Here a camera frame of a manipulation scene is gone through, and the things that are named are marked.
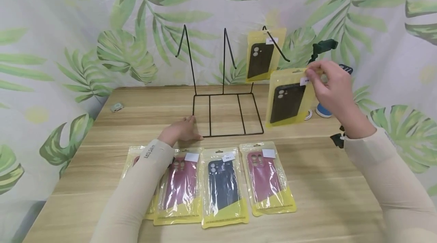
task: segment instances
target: human arm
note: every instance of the human arm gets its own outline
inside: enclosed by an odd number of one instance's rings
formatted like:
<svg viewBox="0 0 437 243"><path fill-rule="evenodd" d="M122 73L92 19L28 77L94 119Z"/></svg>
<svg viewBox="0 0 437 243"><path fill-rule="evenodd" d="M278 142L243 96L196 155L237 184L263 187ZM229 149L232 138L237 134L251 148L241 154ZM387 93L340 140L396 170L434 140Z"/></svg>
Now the human arm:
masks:
<svg viewBox="0 0 437 243"><path fill-rule="evenodd" d="M178 140L202 140L194 131L195 117L168 127L141 152L109 198L95 228L91 243L136 243L138 232L159 179L174 156Z"/></svg>
<svg viewBox="0 0 437 243"><path fill-rule="evenodd" d="M314 72L317 69L327 74L326 84ZM391 239L437 242L434 204L385 130L376 129L354 104L350 75L332 61L319 61L308 66L307 76L319 102L345 128L345 151L379 202Z"/></svg>

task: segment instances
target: black phone case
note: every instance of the black phone case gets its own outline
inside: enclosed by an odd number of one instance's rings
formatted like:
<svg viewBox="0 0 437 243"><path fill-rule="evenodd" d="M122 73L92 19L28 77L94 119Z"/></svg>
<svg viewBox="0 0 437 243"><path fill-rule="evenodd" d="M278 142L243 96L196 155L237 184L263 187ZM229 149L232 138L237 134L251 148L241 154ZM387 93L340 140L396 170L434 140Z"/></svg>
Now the black phone case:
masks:
<svg viewBox="0 0 437 243"><path fill-rule="evenodd" d="M274 45L273 44L253 44L250 49L250 59L248 64L247 78L250 79L267 73L272 60Z"/></svg>
<svg viewBox="0 0 437 243"><path fill-rule="evenodd" d="M306 85L280 85L274 91L270 123L297 116Z"/></svg>
<svg viewBox="0 0 437 243"><path fill-rule="evenodd" d="M211 208L220 210L240 199L232 161L212 161L208 164L208 172Z"/></svg>

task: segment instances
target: white label sticker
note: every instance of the white label sticker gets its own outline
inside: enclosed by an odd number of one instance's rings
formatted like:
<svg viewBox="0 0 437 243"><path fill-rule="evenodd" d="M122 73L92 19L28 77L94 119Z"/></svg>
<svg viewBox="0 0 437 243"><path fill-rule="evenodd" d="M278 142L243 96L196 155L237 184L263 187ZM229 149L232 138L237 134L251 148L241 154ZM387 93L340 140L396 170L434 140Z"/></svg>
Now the white label sticker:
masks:
<svg viewBox="0 0 437 243"><path fill-rule="evenodd" d="M278 37L273 37L276 44L278 43ZM266 44L273 44L273 40L270 37L267 37Z"/></svg>
<svg viewBox="0 0 437 243"><path fill-rule="evenodd" d="M227 154L227 155L224 155L222 157L222 160L223 160L224 163L227 162L227 161L230 161L230 160L234 160L234 159L235 159L234 154Z"/></svg>
<svg viewBox="0 0 437 243"><path fill-rule="evenodd" d="M308 79L307 77L302 77L301 78L301 86L302 85L307 85L310 82L310 79Z"/></svg>
<svg viewBox="0 0 437 243"><path fill-rule="evenodd" d="M273 149L263 149L263 157L276 159L276 153Z"/></svg>
<svg viewBox="0 0 437 243"><path fill-rule="evenodd" d="M185 161L192 161L194 163L199 161L199 154L187 153L185 155Z"/></svg>

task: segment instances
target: yellow packaging bag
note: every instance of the yellow packaging bag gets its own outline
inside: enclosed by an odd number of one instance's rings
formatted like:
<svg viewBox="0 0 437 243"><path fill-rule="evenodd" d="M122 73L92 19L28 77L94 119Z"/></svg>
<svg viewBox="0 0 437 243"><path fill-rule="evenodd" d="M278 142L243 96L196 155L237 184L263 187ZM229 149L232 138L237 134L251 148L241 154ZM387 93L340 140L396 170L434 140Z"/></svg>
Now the yellow packaging bag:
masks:
<svg viewBox="0 0 437 243"><path fill-rule="evenodd" d="M296 211L296 203L273 142L240 145L252 214Z"/></svg>
<svg viewBox="0 0 437 243"><path fill-rule="evenodd" d="M134 164L139 159L141 152L146 148L146 146L138 145L138 146L129 146L129 151L127 152L126 163L124 164L123 173L121 174L121 179L124 179L126 173L130 168L134 166ZM144 219L153 220L155 218L155 208L157 203L157 191L158 188L155 189L155 193L153 194L152 200L150 201L149 208L147 208L147 212L144 215Z"/></svg>
<svg viewBox="0 0 437 243"><path fill-rule="evenodd" d="M248 223L241 195L241 166L237 147L206 149L201 154L202 228Z"/></svg>
<svg viewBox="0 0 437 243"><path fill-rule="evenodd" d="M306 68L273 71L267 100L266 127L303 122L316 94Z"/></svg>
<svg viewBox="0 0 437 243"><path fill-rule="evenodd" d="M174 160L159 184L153 225L201 222L199 190L201 148L176 149Z"/></svg>
<svg viewBox="0 0 437 243"><path fill-rule="evenodd" d="M276 70L281 53L276 48L270 33L279 48L282 48L287 29L252 31L247 36L247 76L246 82L270 79Z"/></svg>

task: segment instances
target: hand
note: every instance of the hand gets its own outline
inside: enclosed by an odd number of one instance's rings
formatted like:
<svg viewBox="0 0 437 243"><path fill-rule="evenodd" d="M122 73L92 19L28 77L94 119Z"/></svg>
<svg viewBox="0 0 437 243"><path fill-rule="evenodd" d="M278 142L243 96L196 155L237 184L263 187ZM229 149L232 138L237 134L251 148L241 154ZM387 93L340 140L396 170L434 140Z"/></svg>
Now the hand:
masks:
<svg viewBox="0 0 437 243"><path fill-rule="evenodd" d="M324 84L316 70L322 69L328 82ZM313 83L320 104L329 110L343 125L350 139L362 139L376 132L354 102L352 80L349 73L333 61L312 62L306 70L307 77Z"/></svg>
<svg viewBox="0 0 437 243"><path fill-rule="evenodd" d="M203 137L195 131L196 117L184 117L168 127L164 128L158 140L174 146L178 140L203 140Z"/></svg>

